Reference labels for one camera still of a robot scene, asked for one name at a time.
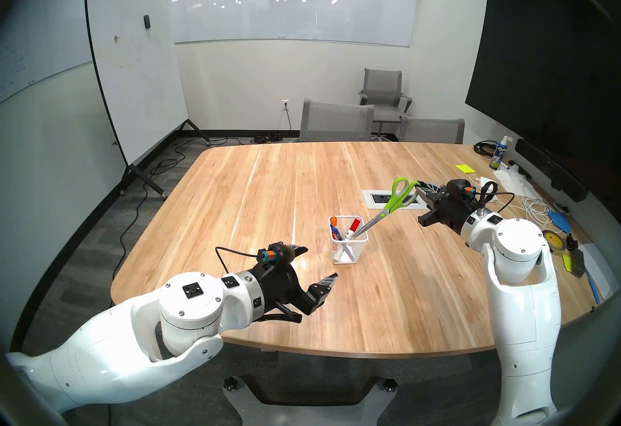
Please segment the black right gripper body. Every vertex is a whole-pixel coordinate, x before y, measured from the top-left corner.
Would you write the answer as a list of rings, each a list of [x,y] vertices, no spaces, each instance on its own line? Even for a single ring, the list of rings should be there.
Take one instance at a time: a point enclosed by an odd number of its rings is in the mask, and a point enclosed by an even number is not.
[[[429,227],[436,223],[442,223],[449,229],[462,234],[462,229],[472,229],[478,219],[478,193],[459,192],[456,196],[448,193],[442,198],[434,209],[418,217],[418,223],[422,227]]]

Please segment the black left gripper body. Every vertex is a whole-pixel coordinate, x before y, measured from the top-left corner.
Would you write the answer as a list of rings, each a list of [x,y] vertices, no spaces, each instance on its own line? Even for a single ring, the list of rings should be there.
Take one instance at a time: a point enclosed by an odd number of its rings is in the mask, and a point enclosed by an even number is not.
[[[250,273],[259,284],[263,293],[263,316],[301,316],[286,307],[292,304],[305,315],[311,315],[320,307],[315,285],[303,291],[299,285],[297,274],[290,264],[257,263]]]

